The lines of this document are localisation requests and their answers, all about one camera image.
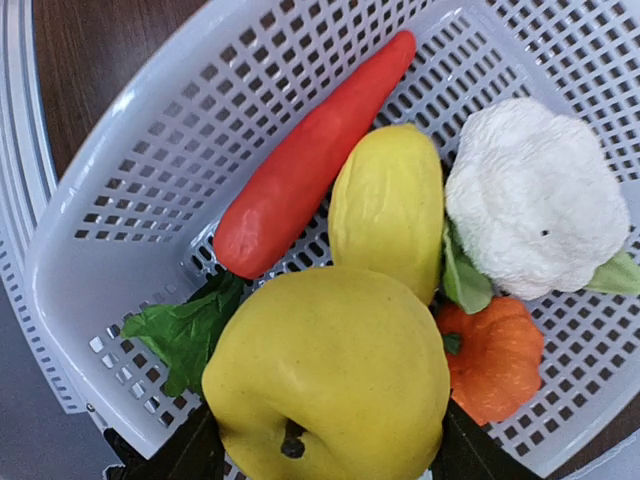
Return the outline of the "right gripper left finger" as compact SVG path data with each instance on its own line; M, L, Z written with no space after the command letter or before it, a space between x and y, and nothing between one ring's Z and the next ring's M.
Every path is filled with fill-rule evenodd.
M105 479L223 479L224 448L218 426L206 405L201 405L149 459L144 459L113 428L103 434L121 460L110 466Z

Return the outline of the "yellow wrinkled squash toy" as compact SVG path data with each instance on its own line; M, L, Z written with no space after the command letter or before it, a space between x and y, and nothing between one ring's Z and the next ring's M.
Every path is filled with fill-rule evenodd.
M415 125L366 134L332 189L333 263L388 275L430 304L440 281L443 171L433 141Z

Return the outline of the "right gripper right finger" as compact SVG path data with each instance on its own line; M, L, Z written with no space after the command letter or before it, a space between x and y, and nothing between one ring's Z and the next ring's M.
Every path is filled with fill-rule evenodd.
M435 480L542 480L497 446L453 399L447 406L443 432L431 465Z

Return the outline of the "yellow apple toy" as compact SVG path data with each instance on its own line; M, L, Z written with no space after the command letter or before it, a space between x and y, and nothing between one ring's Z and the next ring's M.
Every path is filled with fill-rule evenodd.
M225 450L252 479L416 479L437 455L450 395L428 307L348 267L254 292L202 386Z

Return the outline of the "white plastic basket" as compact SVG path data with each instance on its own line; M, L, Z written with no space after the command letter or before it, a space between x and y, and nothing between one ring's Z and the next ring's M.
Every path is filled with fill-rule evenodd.
M529 95L587 121L639 215L635 1L212 1L149 60L67 169L25 263L32 316L73 385L141 456L199 406L124 320L186 300L253 171L400 30L416 58L376 118L450 162L474 112Z

